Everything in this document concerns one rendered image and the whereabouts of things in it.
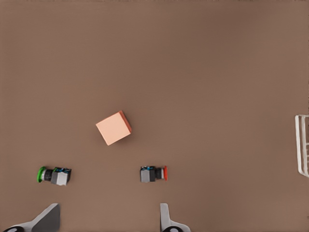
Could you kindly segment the orange cube block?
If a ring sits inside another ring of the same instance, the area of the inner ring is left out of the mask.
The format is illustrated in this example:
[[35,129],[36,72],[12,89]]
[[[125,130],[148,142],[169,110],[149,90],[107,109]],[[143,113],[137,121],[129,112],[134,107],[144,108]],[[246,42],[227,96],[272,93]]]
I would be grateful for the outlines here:
[[121,110],[96,124],[107,145],[111,145],[132,132],[132,128]]

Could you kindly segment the green button switch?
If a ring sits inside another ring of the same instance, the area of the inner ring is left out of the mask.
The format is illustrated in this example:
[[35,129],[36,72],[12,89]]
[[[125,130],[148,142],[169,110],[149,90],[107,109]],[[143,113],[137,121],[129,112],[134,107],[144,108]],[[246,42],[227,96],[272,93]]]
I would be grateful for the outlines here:
[[71,169],[55,167],[54,169],[47,169],[45,166],[41,167],[37,174],[37,182],[42,181],[51,182],[59,186],[66,186],[70,181]]

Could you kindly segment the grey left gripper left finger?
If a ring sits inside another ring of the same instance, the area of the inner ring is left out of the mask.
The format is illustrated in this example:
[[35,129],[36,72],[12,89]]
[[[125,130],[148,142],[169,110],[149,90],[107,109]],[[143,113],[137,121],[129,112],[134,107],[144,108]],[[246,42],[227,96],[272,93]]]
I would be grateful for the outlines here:
[[58,232],[60,228],[60,204],[53,203],[32,221],[13,225],[3,232]]

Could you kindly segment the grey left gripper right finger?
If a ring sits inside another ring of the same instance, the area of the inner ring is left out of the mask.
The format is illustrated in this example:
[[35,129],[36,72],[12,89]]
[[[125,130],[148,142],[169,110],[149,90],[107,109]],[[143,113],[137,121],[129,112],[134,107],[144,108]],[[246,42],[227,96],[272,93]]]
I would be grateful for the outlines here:
[[167,203],[160,204],[160,230],[161,232],[191,232],[191,229],[187,225],[170,219]]

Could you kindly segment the red button switch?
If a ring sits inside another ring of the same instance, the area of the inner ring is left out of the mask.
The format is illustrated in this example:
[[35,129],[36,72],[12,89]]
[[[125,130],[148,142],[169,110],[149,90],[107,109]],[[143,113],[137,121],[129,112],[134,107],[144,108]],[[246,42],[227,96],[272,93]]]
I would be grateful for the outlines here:
[[168,180],[167,166],[143,166],[140,168],[140,181],[142,183],[155,182],[157,179]]

